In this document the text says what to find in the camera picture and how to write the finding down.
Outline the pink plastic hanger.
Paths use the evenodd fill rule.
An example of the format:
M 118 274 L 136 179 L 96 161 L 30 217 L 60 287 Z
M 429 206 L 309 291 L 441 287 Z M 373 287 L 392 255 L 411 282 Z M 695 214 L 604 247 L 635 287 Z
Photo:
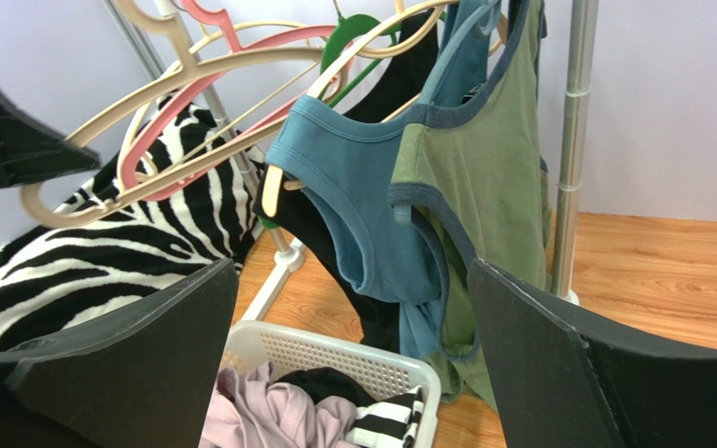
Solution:
M 325 41 L 324 47 L 315 48 L 322 49 L 324 51 L 326 45 L 330 42 L 330 39 L 333 38 L 333 33 L 335 32 L 334 30 L 337 30 L 339 26 L 342 25 L 342 19 L 339 19 L 339 24 L 305 25 L 294 21 L 255 21 L 243 22 L 234 25 L 232 23 L 231 16 L 226 9 L 222 8 L 220 10 L 211 10 L 206 7 L 202 7 L 199 4 L 199 1 L 180 1 L 180 4 L 180 8 L 184 9 L 187 13 L 189 13 L 189 15 L 193 17 L 196 21 L 200 22 L 201 24 L 217 26 L 220 29 L 220 33 L 225 39 L 229 49 L 227 55 L 233 55 L 254 49 L 273 49 L 301 40 L 306 41 L 307 48 L 315 48 L 312 47 L 309 42 L 309 39 L 314 38 L 321 38 Z M 261 26 L 282 26 L 288 27 L 289 29 L 278 32 L 273 35 L 266 36 L 251 44 L 244 45 L 240 42 L 239 36 L 237 34 L 238 31 L 246 28 L 255 28 Z M 200 50 L 199 47 L 205 47 L 206 45 L 211 43 L 213 39 L 217 38 L 212 36 L 203 37 L 202 41 L 200 41 L 198 44 L 193 45 L 191 55 L 198 56 L 197 52 Z M 347 66 L 346 69 L 343 70 L 343 73 L 341 75 L 338 75 L 331 80 L 330 84 L 333 84 L 336 81 L 339 81 L 339 84 L 338 87 L 335 88 L 334 94 L 331 97 L 328 97 L 328 100 L 336 98 L 336 96 L 339 96 L 342 91 L 349 91 L 352 89 L 352 87 L 345 87 L 347 85 L 346 78 L 348 77 L 348 72 L 346 72 L 345 70 L 349 70 L 351 64 L 352 62 Z M 230 124 L 225 125 L 225 127 L 222 127 L 210 140 L 214 141 L 215 138 L 222 136 L 226 132 L 233 131 L 233 127 L 234 125 L 236 125 L 237 122 L 253 113 L 259 107 L 264 106 L 270 100 L 275 98 L 275 96 L 277 96 L 281 91 L 285 90 L 287 87 L 289 87 L 289 85 L 296 82 L 297 79 L 314 69 L 316 66 L 316 63 L 312 63 L 312 65 L 310 65 L 307 69 L 300 72 L 300 74 L 298 74 L 295 78 L 291 79 L 287 84 L 283 85 L 278 90 L 274 91 L 269 96 L 261 100 L 252 109 L 249 109 L 247 112 L 245 112 L 245 114 L 232 120 Z M 159 115 L 156 116 L 154 119 L 151 119 L 148 125 L 143 128 L 142 131 L 140 131 L 140 133 L 134 138 L 134 140 L 125 138 L 122 148 L 120 150 L 117 168 L 117 179 L 119 181 L 119 186 L 123 191 L 141 186 L 143 183 L 148 182 L 149 180 L 157 176 L 160 176 L 160 170 L 154 167 L 154 165 L 152 164 L 153 161 L 146 155 L 148 153 L 148 149 L 151 143 L 160 135 L 164 127 L 169 124 L 172 119 L 176 118 L 177 114 L 182 111 L 182 109 L 185 108 L 189 103 L 191 103 L 192 100 L 195 99 L 197 96 L 205 93 L 212 93 L 212 95 L 216 96 L 216 92 L 214 91 L 214 88 L 212 88 L 212 85 L 215 81 L 223 77 L 225 73 L 226 72 L 214 74 L 192 81 L 186 87 L 174 93 L 168 103 L 163 106 L 158 106 Z M 247 136 L 249 132 L 258 129 L 260 126 L 279 119 L 285 119 L 294 102 L 301 96 L 302 94 L 293 97 L 288 102 L 277 108 L 273 113 L 256 123 L 255 126 L 248 128 L 248 130 L 238 136 Z M 168 167 L 167 170 L 172 170 L 177 165 L 183 164 L 187 159 L 192 159 L 194 156 L 197 156 L 199 152 L 204 151 L 204 149 L 211 144 L 210 140 L 206 140 L 203 144 L 200 145 L 200 147 L 196 147 L 191 153 L 188 154 L 188 156 L 184 156 L 178 162 L 172 163 L 172 166 Z M 148 173 L 145 175 L 136 171 L 139 167 L 140 162 L 143 162 L 148 169 Z M 197 180 L 198 178 L 206 174 L 206 172 L 210 168 L 211 167 L 203 168 L 203 170 L 199 171 L 198 173 L 186 176 L 181 180 L 174 181 L 174 183 L 172 183 L 172 187 L 161 189 L 160 192 L 157 193 L 150 193 L 146 198 L 144 198 L 144 200 L 158 201 L 167 199 L 175 192 L 185 188 L 192 181 Z

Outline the black white striped tank top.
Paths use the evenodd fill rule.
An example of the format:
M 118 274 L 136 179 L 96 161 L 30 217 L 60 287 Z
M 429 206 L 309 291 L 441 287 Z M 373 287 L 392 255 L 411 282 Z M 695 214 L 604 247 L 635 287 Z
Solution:
M 359 447 L 409 448 L 415 445 L 424 411 L 421 386 L 358 407 L 344 440 Z

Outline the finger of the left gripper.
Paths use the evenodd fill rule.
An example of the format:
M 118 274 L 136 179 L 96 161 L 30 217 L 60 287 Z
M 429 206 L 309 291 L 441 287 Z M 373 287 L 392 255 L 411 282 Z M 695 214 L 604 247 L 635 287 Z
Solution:
M 16 107 L 0 90 L 0 189 L 97 170 L 97 152 Z

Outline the green plastic hanger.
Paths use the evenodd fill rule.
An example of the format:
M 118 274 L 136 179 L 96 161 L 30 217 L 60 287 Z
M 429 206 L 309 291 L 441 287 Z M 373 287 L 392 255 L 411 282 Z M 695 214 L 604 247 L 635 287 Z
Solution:
M 330 42 L 326 45 L 326 61 L 322 64 L 321 73 L 305 92 L 305 95 L 323 102 L 323 95 L 331 80 L 336 77 L 343 68 L 346 68 L 362 51 L 365 52 L 365 59 L 375 60 L 386 59 L 407 51 L 429 33 L 435 26 L 437 20 L 443 15 L 446 5 L 449 4 L 451 4 L 451 1 L 424 1 L 406 8 L 403 1 L 394 1 L 395 14 L 391 17 L 384 21 L 379 21 L 374 24 L 372 28 L 362 29 L 359 32 L 352 33 L 345 39 L 341 39 L 338 35 L 336 44 L 332 44 L 333 39 L 331 38 Z M 394 44 L 388 48 L 368 49 L 375 38 L 395 28 L 398 23 L 430 9 L 430 15 L 426 18 L 425 23 L 421 25 L 409 39 L 403 39 L 401 43 Z M 284 170 L 277 164 L 274 162 L 269 163 L 264 177 L 265 183 L 260 202 L 262 210 L 267 215 L 267 218 L 262 218 L 260 222 L 268 230 L 278 228 L 274 218 L 277 214 L 279 192 L 284 188 L 284 174 Z

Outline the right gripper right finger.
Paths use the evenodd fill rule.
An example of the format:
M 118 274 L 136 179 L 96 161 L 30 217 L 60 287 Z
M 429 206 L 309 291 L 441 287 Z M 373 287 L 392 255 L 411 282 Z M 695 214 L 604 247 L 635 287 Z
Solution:
M 559 299 L 486 261 L 478 337 L 511 447 L 717 447 L 717 349 Z

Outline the metal clothes rack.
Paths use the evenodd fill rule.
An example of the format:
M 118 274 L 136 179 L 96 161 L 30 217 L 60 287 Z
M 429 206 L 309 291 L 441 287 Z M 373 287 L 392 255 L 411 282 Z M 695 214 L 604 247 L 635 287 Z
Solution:
M 581 304 L 579 296 L 571 289 L 571 282 L 579 224 L 579 194 L 582 187 L 583 150 L 598 9 L 598 1 L 574 1 L 571 7 L 569 65 L 557 186 L 551 290 L 556 296 L 575 305 Z M 277 244 L 276 266 L 243 314 L 244 320 L 262 320 L 291 274 L 302 265 L 304 245 L 297 239 L 294 239 L 291 245 L 292 248 L 288 249 L 285 241 Z

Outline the black top on green hanger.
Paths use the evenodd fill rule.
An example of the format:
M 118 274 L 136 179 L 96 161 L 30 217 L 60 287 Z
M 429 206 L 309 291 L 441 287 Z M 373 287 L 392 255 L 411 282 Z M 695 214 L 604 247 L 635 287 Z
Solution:
M 397 110 L 421 92 L 438 51 L 430 31 L 394 56 L 344 113 L 303 96 L 268 155 L 286 178 L 303 182 L 302 189 L 279 192 L 277 225 L 334 277 L 358 314 L 363 343 L 405 355 L 414 352 L 424 321 L 401 320 L 401 313 L 418 312 L 439 287 L 429 278 L 432 256 L 394 221 L 386 195 L 404 125 Z

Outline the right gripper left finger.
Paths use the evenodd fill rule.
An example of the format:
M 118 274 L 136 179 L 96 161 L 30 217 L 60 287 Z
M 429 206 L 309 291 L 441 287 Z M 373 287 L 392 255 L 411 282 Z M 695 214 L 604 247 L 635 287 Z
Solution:
M 229 334 L 229 259 L 0 352 L 0 447 L 194 447 Z

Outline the zebra striped blanket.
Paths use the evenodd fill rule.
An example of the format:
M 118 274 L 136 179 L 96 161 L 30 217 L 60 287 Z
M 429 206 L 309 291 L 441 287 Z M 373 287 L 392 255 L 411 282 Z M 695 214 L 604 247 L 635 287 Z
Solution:
M 261 226 L 233 161 L 157 202 L 0 247 L 0 351 L 90 321 L 223 259 L 245 264 Z

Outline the mauve tank top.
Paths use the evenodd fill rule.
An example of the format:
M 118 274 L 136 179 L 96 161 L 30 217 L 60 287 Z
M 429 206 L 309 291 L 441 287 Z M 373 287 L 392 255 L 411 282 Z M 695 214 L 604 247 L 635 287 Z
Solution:
M 199 445 L 225 448 L 352 447 L 346 434 L 357 407 L 347 399 L 319 403 L 296 385 L 273 383 L 274 364 L 246 373 L 218 372 Z

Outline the white plastic laundry basket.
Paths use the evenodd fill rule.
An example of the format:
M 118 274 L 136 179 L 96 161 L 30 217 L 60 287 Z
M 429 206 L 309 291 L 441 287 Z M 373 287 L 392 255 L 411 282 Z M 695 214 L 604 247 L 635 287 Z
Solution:
M 239 373 L 266 361 L 275 364 L 273 379 L 291 371 L 331 367 L 355 380 L 374 399 L 387 399 L 416 386 L 424 410 L 415 448 L 433 444 L 442 388 L 427 363 L 367 345 L 263 321 L 240 320 L 230 328 L 220 366 Z

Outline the teal plastic hanger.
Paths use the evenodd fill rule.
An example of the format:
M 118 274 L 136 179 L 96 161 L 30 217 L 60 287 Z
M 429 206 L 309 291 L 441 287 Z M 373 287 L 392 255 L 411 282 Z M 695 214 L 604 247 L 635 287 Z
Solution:
M 414 168 L 420 145 L 415 139 L 424 129 L 453 129 L 473 117 L 462 105 L 463 95 L 487 80 L 490 35 L 500 15 L 499 1 L 460 1 L 448 8 L 443 47 L 421 91 L 407 112 L 402 141 L 388 189 L 393 216 L 401 225 L 410 224 L 413 195 L 404 184 L 420 182 L 407 173 Z

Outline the olive green tank top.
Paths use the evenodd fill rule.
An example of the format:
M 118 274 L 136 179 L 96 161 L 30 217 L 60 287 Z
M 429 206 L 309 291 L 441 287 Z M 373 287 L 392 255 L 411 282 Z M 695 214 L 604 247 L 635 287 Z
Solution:
M 509 4 L 499 60 L 487 64 L 487 80 L 462 98 L 473 117 L 453 129 L 424 129 L 407 173 L 420 183 L 402 186 L 416 202 L 412 217 L 423 217 L 419 232 L 437 237 L 443 249 L 447 292 L 436 331 L 439 347 L 426 361 L 447 402 L 471 394 L 489 406 L 496 403 L 476 335 L 471 263 L 489 261 L 538 288 L 549 282 L 550 208 L 538 122 L 544 12 L 541 1 Z

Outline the blue tank top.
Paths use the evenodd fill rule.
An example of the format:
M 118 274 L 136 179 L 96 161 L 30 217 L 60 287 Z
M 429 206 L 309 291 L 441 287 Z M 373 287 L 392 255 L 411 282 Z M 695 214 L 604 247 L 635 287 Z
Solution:
M 394 56 L 368 94 L 339 113 L 312 96 L 291 108 L 272 143 L 263 200 L 270 220 L 301 240 L 334 276 L 356 309 L 363 341 L 422 359 L 437 351 L 447 292 L 437 237 L 424 238 L 415 214 L 400 224 L 387 200 L 408 115 L 404 104 L 434 80 L 444 49 L 467 49 L 451 61 L 438 99 L 460 100 L 484 77 L 489 39 L 476 27 L 499 17 L 496 1 L 462 1 L 430 31 Z

